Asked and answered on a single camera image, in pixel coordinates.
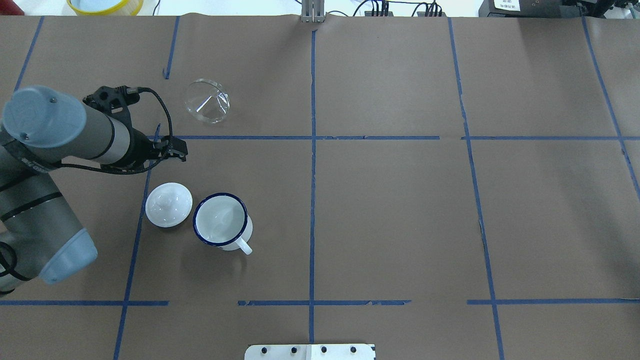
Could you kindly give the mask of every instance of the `black cable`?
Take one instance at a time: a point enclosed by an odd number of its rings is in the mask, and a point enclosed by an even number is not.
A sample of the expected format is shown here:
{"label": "black cable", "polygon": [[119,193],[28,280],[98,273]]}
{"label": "black cable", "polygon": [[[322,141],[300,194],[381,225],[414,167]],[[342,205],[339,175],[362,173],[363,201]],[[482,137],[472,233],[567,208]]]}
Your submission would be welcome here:
{"label": "black cable", "polygon": [[394,4],[422,4],[422,3],[412,3],[410,1],[387,1],[388,3],[394,3]]}
{"label": "black cable", "polygon": [[426,9],[424,9],[425,12],[429,11],[429,4],[427,4],[427,3],[419,3],[418,5],[416,5],[415,9],[413,9],[413,12],[411,13],[412,17],[415,15],[415,12],[418,11],[418,8],[420,7],[420,5],[424,5],[424,7],[426,8]]}
{"label": "black cable", "polygon": [[[143,87],[139,87],[138,88],[138,92],[142,93],[142,92],[148,92],[153,94],[156,99],[158,100],[158,102],[160,102],[160,105],[162,106],[162,109],[164,110],[164,114],[166,115],[166,121],[169,124],[169,142],[171,142],[173,140],[173,124],[171,122],[171,115],[169,115],[169,110],[167,110],[166,105],[164,104],[164,101],[162,100],[162,98],[160,98],[160,95],[158,95],[158,93],[151,89],[151,88],[143,88]],[[116,171],[116,170],[105,170],[103,168],[95,168],[95,167],[87,167],[84,165],[77,165],[77,164],[67,164],[67,163],[60,163],[58,164],[58,167],[67,167],[67,168],[78,168],[81,170],[89,170],[89,171],[93,171],[93,172],[102,172],[103,174],[112,174],[112,175],[135,175],[135,174],[142,174],[143,172],[147,172],[151,169],[153,169],[154,167],[158,166],[158,164],[160,164],[160,162],[162,162],[163,160],[166,160],[167,156],[164,156],[160,159],[158,159],[155,163],[152,163],[151,165],[139,169],[139,170],[125,170],[125,171]]]}
{"label": "black cable", "polygon": [[330,12],[328,12],[328,13],[341,13],[341,14],[343,14],[344,16],[349,17],[349,15],[347,15],[347,14],[343,13],[342,11],[338,11],[338,10],[332,10],[332,11],[330,11]]}
{"label": "black cable", "polygon": [[162,101],[162,98],[160,98],[160,95],[158,95],[158,93],[151,88],[138,88],[138,92],[139,93],[148,92],[153,94],[156,97],[156,99],[160,103],[160,106],[162,106],[162,109],[164,110],[164,114],[166,115],[166,121],[169,124],[169,141],[173,140],[173,123],[171,122],[171,115],[169,115],[169,110],[167,110],[166,105],[164,104],[164,101]]}
{"label": "black cable", "polygon": [[158,6],[160,6],[160,1],[162,1],[162,0],[158,0],[158,3],[156,4],[156,7],[154,8],[154,12],[151,13],[151,16],[156,16],[156,10],[158,9]]}
{"label": "black cable", "polygon": [[358,7],[356,8],[356,11],[353,12],[352,16],[355,16],[358,13],[358,10],[362,7],[362,5],[364,5],[365,3],[369,2],[369,1],[371,2],[371,12],[373,13],[373,3],[376,3],[376,6],[377,6],[378,2],[376,0],[364,0],[358,5]]}
{"label": "black cable", "polygon": [[431,4],[431,6],[429,7],[429,13],[425,14],[425,16],[429,16],[429,17],[442,16],[442,7],[434,1],[433,4]]}
{"label": "black cable", "polygon": [[9,253],[9,257],[12,259],[11,262],[7,261],[2,251],[0,251],[0,265],[4,268],[4,270],[0,272],[0,277],[2,277],[11,274],[15,270],[15,266],[18,264],[18,257],[16,256],[13,247],[9,244],[0,241],[0,248],[7,251]]}
{"label": "black cable", "polygon": [[385,7],[387,6],[386,0],[382,0],[382,5],[380,6],[380,12],[376,16],[385,16]]}
{"label": "black cable", "polygon": [[160,158],[158,159],[155,163],[145,167],[145,168],[141,168],[140,170],[127,170],[127,171],[116,171],[116,170],[104,170],[103,168],[95,168],[95,167],[87,167],[84,165],[78,165],[78,164],[60,164],[60,167],[68,167],[68,168],[78,168],[81,170],[89,170],[89,171],[93,171],[93,172],[102,172],[103,174],[111,174],[111,175],[136,175],[136,174],[142,174],[143,172],[147,172],[151,169],[153,169],[154,167],[158,166],[158,164],[160,164],[160,162],[162,162],[163,160],[166,160],[165,158]]}

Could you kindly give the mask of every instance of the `metal clamp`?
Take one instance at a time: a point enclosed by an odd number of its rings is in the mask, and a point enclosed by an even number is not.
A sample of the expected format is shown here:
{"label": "metal clamp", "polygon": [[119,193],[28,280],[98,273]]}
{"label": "metal clamp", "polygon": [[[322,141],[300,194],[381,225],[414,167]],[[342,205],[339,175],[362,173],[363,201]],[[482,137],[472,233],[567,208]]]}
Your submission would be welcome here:
{"label": "metal clamp", "polygon": [[302,14],[300,19],[302,22],[324,22],[326,14],[324,13],[324,0],[301,0]]}
{"label": "metal clamp", "polygon": [[251,345],[244,360],[375,360],[373,344]]}

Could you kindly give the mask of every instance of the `table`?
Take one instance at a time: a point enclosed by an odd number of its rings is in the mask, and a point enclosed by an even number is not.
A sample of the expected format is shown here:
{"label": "table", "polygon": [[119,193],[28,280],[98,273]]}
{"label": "table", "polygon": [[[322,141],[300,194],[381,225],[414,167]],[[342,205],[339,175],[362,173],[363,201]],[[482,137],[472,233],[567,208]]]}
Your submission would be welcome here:
{"label": "table", "polygon": [[[52,173],[99,258],[0,300],[0,357],[638,357],[640,50],[618,34],[640,23],[420,20],[0,18],[1,103],[147,86],[189,147],[146,175]],[[228,90],[227,121],[184,110],[196,78]],[[153,98],[131,110],[166,133]],[[152,225],[170,181],[243,199],[253,254]]]}

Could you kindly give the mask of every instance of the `black device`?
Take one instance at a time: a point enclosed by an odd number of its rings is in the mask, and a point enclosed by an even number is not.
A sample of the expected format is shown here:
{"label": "black device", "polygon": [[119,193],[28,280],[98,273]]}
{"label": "black device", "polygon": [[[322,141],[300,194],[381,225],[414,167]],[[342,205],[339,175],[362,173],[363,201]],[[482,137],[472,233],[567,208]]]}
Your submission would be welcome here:
{"label": "black device", "polygon": [[626,8],[638,0],[484,0],[479,17],[604,17],[613,6]]}
{"label": "black device", "polygon": [[[160,140],[132,126],[129,106],[144,92],[156,97],[166,115],[169,135]],[[70,167],[134,175],[169,158],[186,161],[187,154],[153,89],[102,86],[83,102],[40,85],[14,92],[0,121],[0,221],[7,229],[0,232],[0,297],[34,277],[60,282],[98,256],[48,172]],[[68,156],[100,168],[63,163]]]}

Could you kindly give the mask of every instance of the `blue rim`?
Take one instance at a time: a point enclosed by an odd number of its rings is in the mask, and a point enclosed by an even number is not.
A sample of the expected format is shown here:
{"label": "blue rim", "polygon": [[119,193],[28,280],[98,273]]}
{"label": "blue rim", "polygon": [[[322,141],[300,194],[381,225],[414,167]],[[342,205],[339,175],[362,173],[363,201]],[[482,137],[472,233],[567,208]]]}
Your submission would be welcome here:
{"label": "blue rim", "polygon": [[[242,225],[242,229],[240,229],[240,232],[237,235],[235,235],[234,238],[232,238],[229,241],[225,241],[223,243],[212,243],[211,241],[206,240],[205,238],[202,237],[202,235],[200,235],[200,232],[198,232],[198,228],[196,227],[196,217],[198,216],[198,211],[200,210],[202,205],[205,202],[207,202],[208,200],[213,199],[214,197],[217,197],[217,196],[228,196],[228,197],[234,198],[235,200],[237,200],[240,203],[240,205],[242,205],[242,209],[244,210],[244,223]],[[207,245],[211,245],[211,246],[215,246],[215,247],[229,245],[230,243],[233,243],[234,241],[238,240],[240,235],[242,235],[242,233],[246,229],[246,225],[247,225],[247,222],[248,222],[248,217],[249,216],[248,216],[247,211],[246,211],[246,206],[244,205],[243,201],[240,200],[239,197],[235,196],[232,193],[215,193],[213,195],[207,196],[203,201],[200,201],[200,203],[196,207],[196,211],[193,213],[193,231],[196,233],[196,236],[198,237],[198,239],[200,239],[200,241],[204,242]]]}

